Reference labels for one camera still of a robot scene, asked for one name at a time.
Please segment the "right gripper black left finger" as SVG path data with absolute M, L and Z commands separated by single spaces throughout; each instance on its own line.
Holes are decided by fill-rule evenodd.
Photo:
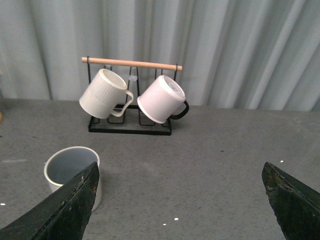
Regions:
M 81 240 L 95 204 L 100 173 L 91 163 L 30 211 L 0 230 L 2 240 Z

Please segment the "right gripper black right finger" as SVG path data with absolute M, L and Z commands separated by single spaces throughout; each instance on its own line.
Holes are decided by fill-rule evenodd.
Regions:
M 274 164 L 261 173 L 269 204 L 287 240 L 320 238 L 320 193 Z

